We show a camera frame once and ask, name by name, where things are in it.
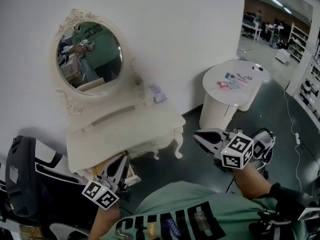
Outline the person's left forearm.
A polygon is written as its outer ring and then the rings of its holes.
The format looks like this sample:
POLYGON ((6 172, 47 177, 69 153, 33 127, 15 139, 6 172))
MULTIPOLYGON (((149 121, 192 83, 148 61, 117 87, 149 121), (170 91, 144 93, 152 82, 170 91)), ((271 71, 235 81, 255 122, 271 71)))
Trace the person's left forearm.
POLYGON ((99 207, 88 240, 100 240, 100 238, 107 234, 120 218, 121 212, 118 202, 107 210, 99 207))

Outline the white drawer with crystal knob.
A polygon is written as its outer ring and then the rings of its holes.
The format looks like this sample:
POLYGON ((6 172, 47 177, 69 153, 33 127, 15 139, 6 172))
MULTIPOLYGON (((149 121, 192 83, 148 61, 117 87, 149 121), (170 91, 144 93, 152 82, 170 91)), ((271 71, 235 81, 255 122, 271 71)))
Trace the white drawer with crystal knob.
POLYGON ((82 133, 82 134, 86 134, 90 131, 93 131, 96 127, 93 125, 93 124, 88 124, 84 127, 82 127, 79 131, 82 133))

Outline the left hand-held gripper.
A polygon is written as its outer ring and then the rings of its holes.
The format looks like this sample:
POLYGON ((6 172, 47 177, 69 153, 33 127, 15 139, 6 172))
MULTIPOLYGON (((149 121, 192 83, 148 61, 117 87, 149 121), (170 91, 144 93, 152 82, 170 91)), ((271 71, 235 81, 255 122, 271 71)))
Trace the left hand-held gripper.
POLYGON ((103 169, 102 175, 95 175, 88 181, 82 195, 104 211, 121 199, 129 203, 131 191, 125 183, 129 167, 130 159, 127 155, 112 159, 103 169))

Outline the cream large drawer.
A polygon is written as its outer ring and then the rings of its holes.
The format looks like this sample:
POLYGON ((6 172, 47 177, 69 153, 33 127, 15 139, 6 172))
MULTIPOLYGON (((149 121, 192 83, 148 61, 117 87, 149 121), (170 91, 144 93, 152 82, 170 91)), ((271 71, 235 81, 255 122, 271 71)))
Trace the cream large drawer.
MULTIPOLYGON (((91 167, 90 168, 91 174, 93 176, 102 175, 104 168, 107 166, 107 164, 110 163, 112 161, 112 159, 118 158, 121 155, 127 155, 127 153, 125 151, 120 152, 120 153, 104 160, 103 162, 91 167)), ((134 172, 134 168, 130 163, 129 168, 128 168, 128 172, 127 172, 127 176, 125 179, 125 183, 128 184, 129 186, 132 186, 136 183, 139 183, 140 181, 141 181, 140 177, 134 172)))

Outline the white ribbed side table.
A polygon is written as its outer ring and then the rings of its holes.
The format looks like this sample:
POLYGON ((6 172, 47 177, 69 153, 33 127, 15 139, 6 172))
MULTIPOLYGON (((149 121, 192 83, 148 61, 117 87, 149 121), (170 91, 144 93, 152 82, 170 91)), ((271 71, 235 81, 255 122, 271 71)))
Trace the white ribbed side table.
POLYGON ((255 99, 263 82, 270 79, 266 69, 254 70, 252 61, 229 60, 212 66, 204 74, 202 85, 205 90, 204 103, 199 119, 201 129, 220 128, 225 130, 235 112, 246 112, 255 99), (225 78, 226 73, 237 80, 225 78), (238 82, 241 89, 220 89, 217 82, 238 82))

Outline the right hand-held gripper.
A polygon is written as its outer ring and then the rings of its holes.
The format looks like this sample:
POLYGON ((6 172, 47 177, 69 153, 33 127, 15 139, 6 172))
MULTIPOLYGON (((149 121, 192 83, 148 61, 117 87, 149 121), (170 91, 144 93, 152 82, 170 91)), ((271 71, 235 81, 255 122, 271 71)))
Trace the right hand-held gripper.
POLYGON ((259 129, 247 136, 241 128, 226 132, 220 128, 197 130, 193 138, 207 153, 212 154, 221 165, 228 169, 244 169, 251 160, 261 172, 273 157, 276 136, 267 128, 259 129))

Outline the oval mirror cream frame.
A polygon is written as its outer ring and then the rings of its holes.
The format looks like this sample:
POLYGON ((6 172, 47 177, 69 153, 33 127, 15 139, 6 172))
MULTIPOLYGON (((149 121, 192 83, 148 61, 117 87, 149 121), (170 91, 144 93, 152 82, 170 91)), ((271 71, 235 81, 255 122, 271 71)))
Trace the oval mirror cream frame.
POLYGON ((53 37, 50 45, 49 63, 56 91, 65 99, 65 106, 71 118, 84 120, 95 116, 104 117, 137 103, 133 69, 134 57, 121 30, 106 17, 73 8, 53 37), (117 79, 91 90, 81 91, 65 80, 58 63, 58 48, 60 40, 71 27, 85 22, 103 25, 114 34, 120 44, 122 65, 117 79))

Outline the small glass bottle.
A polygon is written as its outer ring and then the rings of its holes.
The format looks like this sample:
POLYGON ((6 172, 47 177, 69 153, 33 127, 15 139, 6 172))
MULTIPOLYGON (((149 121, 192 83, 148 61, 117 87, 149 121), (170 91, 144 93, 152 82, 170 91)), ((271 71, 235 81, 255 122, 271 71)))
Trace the small glass bottle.
POLYGON ((144 80, 140 76, 136 76, 134 79, 134 84, 135 84, 135 91, 137 95, 141 98, 145 98, 145 83, 144 80))

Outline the small purple box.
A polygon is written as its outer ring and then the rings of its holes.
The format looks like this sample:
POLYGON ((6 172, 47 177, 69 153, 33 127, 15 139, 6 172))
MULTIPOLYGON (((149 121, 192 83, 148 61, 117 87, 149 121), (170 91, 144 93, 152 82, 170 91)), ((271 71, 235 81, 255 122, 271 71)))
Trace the small purple box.
POLYGON ((167 96, 158 85, 152 84, 149 86, 149 89, 153 94, 153 101, 155 103, 161 103, 167 99, 167 96))

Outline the white ornate dressing table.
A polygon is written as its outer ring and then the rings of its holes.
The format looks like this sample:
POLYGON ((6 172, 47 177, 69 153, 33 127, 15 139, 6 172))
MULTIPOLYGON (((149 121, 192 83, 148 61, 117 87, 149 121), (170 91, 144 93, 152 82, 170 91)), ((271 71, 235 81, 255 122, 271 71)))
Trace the white ornate dressing table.
POLYGON ((68 167, 72 173, 90 169, 108 158, 174 131, 173 154, 182 158, 185 119, 168 101, 124 112, 95 125, 88 133, 69 128, 66 134, 68 167))

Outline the white storage shelf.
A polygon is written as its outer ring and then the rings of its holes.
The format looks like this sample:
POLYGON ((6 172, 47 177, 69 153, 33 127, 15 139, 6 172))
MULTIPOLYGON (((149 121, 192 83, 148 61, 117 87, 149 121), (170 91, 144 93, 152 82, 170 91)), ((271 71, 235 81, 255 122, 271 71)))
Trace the white storage shelf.
POLYGON ((287 51, 299 63, 307 54, 309 62, 299 74, 301 80, 296 85, 288 84, 286 90, 294 95, 313 120, 320 122, 320 30, 315 45, 312 45, 309 35, 292 24, 287 51))

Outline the person's right forearm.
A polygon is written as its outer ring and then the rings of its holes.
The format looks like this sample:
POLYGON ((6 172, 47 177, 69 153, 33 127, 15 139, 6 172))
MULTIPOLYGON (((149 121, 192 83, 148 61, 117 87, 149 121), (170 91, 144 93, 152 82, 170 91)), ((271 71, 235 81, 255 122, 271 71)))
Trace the person's right forearm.
POLYGON ((252 200, 270 193, 272 184, 251 164, 247 164, 243 169, 234 169, 233 174, 245 198, 252 200))

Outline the person's green shirt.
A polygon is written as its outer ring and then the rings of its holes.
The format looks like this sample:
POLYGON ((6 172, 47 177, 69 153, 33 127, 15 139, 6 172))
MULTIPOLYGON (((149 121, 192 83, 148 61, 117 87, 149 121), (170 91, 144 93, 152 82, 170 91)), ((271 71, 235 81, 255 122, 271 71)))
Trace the person's green shirt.
POLYGON ((274 211, 276 204, 267 195, 249 200, 173 182, 147 196, 100 240, 263 240, 249 226, 260 219, 258 212, 274 211))

